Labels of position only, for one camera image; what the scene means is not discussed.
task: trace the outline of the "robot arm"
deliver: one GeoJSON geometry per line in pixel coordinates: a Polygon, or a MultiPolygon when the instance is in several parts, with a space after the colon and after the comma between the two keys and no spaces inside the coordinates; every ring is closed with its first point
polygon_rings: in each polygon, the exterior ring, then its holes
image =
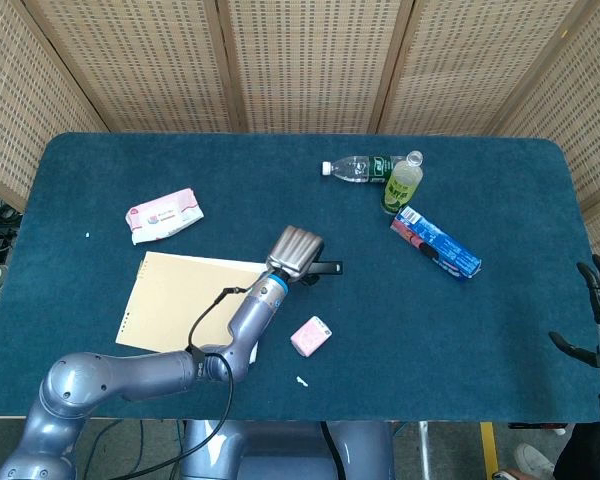
{"type": "MultiPolygon", "coordinates": [[[[229,322],[232,342],[203,348],[226,359],[235,381],[246,376],[250,352],[284,300],[288,284],[305,278],[315,282],[316,274],[342,273],[339,262],[332,268],[329,264],[312,268],[322,247],[320,237],[288,226],[267,258],[267,274],[253,285],[229,322]]],[[[76,442],[100,404],[113,396],[138,401],[185,392],[203,379],[227,379],[219,358],[200,358],[185,351],[127,358],[66,355],[40,385],[22,439],[0,469],[0,480],[75,479],[76,442]]]]}
{"type": "Polygon", "coordinates": [[[76,442],[96,407],[117,395],[144,400],[187,391],[196,371],[187,352],[62,357],[42,381],[20,443],[0,469],[0,480],[75,479],[76,442]]]}

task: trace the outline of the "plastic water bottle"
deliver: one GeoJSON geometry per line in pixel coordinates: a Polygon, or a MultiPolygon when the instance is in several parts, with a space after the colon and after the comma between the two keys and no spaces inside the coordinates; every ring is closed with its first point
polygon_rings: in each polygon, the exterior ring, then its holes
{"type": "Polygon", "coordinates": [[[346,182],[385,183],[391,177],[394,165],[405,156],[376,155],[341,158],[337,162],[322,162],[322,175],[333,175],[346,182]]]}
{"type": "Polygon", "coordinates": [[[387,213],[395,215],[411,200],[422,180],[421,164],[422,153],[414,150],[407,155],[405,160],[398,162],[393,167],[391,178],[387,182],[382,198],[382,208],[387,213]]]}

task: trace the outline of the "pink eraser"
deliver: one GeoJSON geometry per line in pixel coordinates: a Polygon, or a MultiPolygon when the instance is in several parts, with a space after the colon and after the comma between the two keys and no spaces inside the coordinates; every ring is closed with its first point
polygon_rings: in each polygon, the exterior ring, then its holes
{"type": "Polygon", "coordinates": [[[303,357],[308,357],[331,336],[331,330],[318,317],[311,317],[296,333],[291,343],[303,357]]]}

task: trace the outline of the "black cable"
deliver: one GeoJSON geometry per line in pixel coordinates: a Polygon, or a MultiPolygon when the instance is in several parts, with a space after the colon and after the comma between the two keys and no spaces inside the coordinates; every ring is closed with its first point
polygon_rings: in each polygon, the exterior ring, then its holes
{"type": "Polygon", "coordinates": [[[144,424],[142,420],[140,420],[140,453],[138,453],[138,459],[136,460],[135,465],[130,470],[129,473],[135,472],[140,466],[140,462],[142,462],[142,452],[144,451],[144,424]]]}
{"type": "Polygon", "coordinates": [[[329,447],[329,451],[331,452],[331,456],[333,457],[333,463],[336,464],[338,480],[347,480],[347,474],[344,471],[344,464],[342,463],[342,458],[340,458],[340,452],[338,451],[338,447],[336,447],[336,444],[333,441],[331,432],[329,432],[327,422],[320,422],[320,428],[322,429],[322,436],[327,442],[327,447],[329,447]]]}
{"type": "Polygon", "coordinates": [[[100,441],[100,439],[102,438],[102,436],[105,433],[107,433],[109,430],[111,430],[116,425],[119,425],[120,423],[122,423],[122,419],[116,420],[115,422],[110,423],[109,425],[104,427],[102,430],[100,430],[100,433],[98,433],[95,441],[93,442],[93,445],[91,446],[91,452],[89,452],[89,458],[87,459],[87,464],[84,467],[84,473],[82,474],[82,480],[87,480],[87,475],[89,475],[89,467],[91,466],[91,460],[93,460],[93,455],[96,453],[96,447],[98,446],[98,442],[100,441]]]}
{"type": "Polygon", "coordinates": [[[220,420],[218,421],[218,424],[216,425],[216,427],[211,431],[211,433],[204,440],[202,440],[200,443],[198,443],[195,447],[192,447],[189,450],[182,452],[180,455],[176,455],[175,457],[170,458],[169,460],[165,460],[162,463],[153,465],[152,467],[144,468],[137,472],[128,473],[126,475],[121,475],[119,477],[114,477],[110,480],[128,480],[129,478],[141,477],[142,475],[146,475],[147,473],[155,472],[156,470],[160,470],[161,468],[164,468],[175,462],[179,462],[183,458],[188,457],[192,453],[197,452],[202,447],[204,447],[220,431],[220,429],[224,425],[224,422],[227,420],[227,417],[229,416],[229,410],[231,409],[231,403],[233,402],[233,373],[231,372],[231,366],[229,365],[229,362],[227,362],[227,360],[219,353],[207,353],[207,354],[205,354],[205,357],[218,358],[224,364],[224,367],[227,369],[227,375],[229,377],[229,395],[227,398],[227,405],[226,405],[224,412],[222,413],[222,417],[220,417],[220,420]]]}
{"type": "Polygon", "coordinates": [[[216,299],[213,301],[213,303],[211,305],[209,305],[209,307],[202,312],[202,315],[200,315],[197,320],[195,322],[193,322],[193,325],[191,325],[191,330],[189,330],[189,337],[188,337],[188,341],[187,344],[189,345],[189,353],[193,353],[194,349],[196,348],[193,345],[193,332],[195,331],[195,329],[198,327],[198,325],[200,325],[200,322],[202,321],[202,319],[204,317],[207,316],[207,314],[213,310],[215,308],[216,305],[218,305],[223,299],[224,297],[226,297],[227,295],[229,295],[230,293],[245,293],[246,291],[248,291],[248,288],[242,288],[242,287],[229,287],[229,288],[224,288],[222,290],[222,292],[220,292],[220,295],[218,295],[216,297],[216,299]]]}
{"type": "Polygon", "coordinates": [[[20,223],[22,214],[11,205],[0,206],[0,223],[16,224],[20,223]]]}
{"type": "MultiPolygon", "coordinates": [[[[200,352],[200,350],[198,350],[194,345],[193,345],[193,332],[195,331],[195,329],[198,327],[198,325],[200,325],[200,322],[202,321],[202,319],[204,317],[207,316],[207,314],[214,309],[214,307],[216,305],[218,305],[223,299],[224,297],[226,297],[229,294],[233,294],[233,293],[245,293],[247,292],[253,285],[251,285],[249,288],[241,288],[241,287],[228,287],[228,288],[224,288],[222,290],[222,292],[220,292],[220,295],[218,295],[216,297],[216,299],[213,301],[213,303],[211,305],[209,305],[209,307],[202,312],[202,314],[196,319],[195,322],[193,322],[193,325],[191,326],[191,330],[189,330],[189,337],[187,339],[187,343],[188,343],[188,348],[187,351],[191,354],[191,356],[193,357],[194,361],[196,359],[196,356],[198,353],[202,353],[200,352]]],[[[216,357],[218,359],[220,359],[220,361],[224,364],[224,368],[227,370],[227,376],[229,379],[229,395],[227,398],[227,405],[224,409],[224,412],[222,413],[222,417],[220,417],[220,420],[218,421],[218,425],[216,425],[216,428],[214,428],[211,433],[207,436],[207,438],[205,438],[203,441],[201,441],[200,443],[198,443],[195,447],[190,448],[187,451],[181,452],[179,455],[170,458],[169,460],[165,460],[162,463],[158,463],[156,465],[153,465],[152,467],[148,467],[145,468],[143,470],[140,470],[138,472],[133,472],[133,473],[128,473],[127,475],[122,475],[119,477],[114,477],[110,480],[127,480],[129,478],[136,478],[136,477],[140,477],[142,475],[146,475],[147,473],[151,473],[151,472],[155,472],[156,470],[160,470],[161,468],[164,468],[168,465],[171,464],[175,464],[180,462],[180,460],[182,460],[183,458],[188,457],[189,455],[191,455],[194,452],[197,452],[198,450],[200,450],[202,447],[204,447],[207,443],[209,443],[211,441],[211,439],[220,431],[220,429],[222,428],[222,425],[224,425],[224,422],[227,420],[227,417],[229,416],[229,410],[231,410],[231,404],[233,402],[233,373],[231,371],[231,366],[229,365],[229,362],[227,362],[226,358],[224,358],[222,355],[220,355],[219,353],[204,353],[204,357],[216,357]]]]}
{"type": "MultiPolygon", "coordinates": [[[[180,420],[176,420],[176,429],[178,432],[178,443],[180,443],[180,453],[182,453],[182,451],[184,450],[184,446],[182,445],[182,435],[180,434],[180,420]]],[[[173,467],[171,468],[171,473],[169,474],[169,480],[175,480],[179,466],[180,462],[175,462],[173,464],[173,467]]]]}

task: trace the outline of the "floor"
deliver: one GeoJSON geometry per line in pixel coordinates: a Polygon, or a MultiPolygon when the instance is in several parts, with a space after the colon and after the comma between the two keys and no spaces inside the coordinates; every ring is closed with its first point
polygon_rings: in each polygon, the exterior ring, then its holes
{"type": "MultiPolygon", "coordinates": [[[[85,465],[98,433],[112,420],[93,419],[78,444],[78,472],[84,478],[85,465]]],[[[16,447],[24,420],[0,419],[0,465],[16,447]]],[[[144,448],[140,468],[159,463],[179,451],[176,424],[172,420],[145,420],[144,448]]],[[[521,442],[530,443],[555,461],[569,433],[556,435],[551,430],[511,430],[495,426],[496,449],[501,467],[514,466],[513,450],[521,442]]],[[[431,423],[429,425],[430,466],[433,480],[477,480],[485,478],[485,467],[477,423],[431,423]]],[[[125,420],[102,436],[90,465],[89,479],[104,479],[127,473],[140,452],[140,423],[125,420]]],[[[422,478],[417,424],[407,424],[396,433],[394,454],[399,480],[422,478]]],[[[170,469],[147,475],[147,479],[167,479],[170,469]]]]}

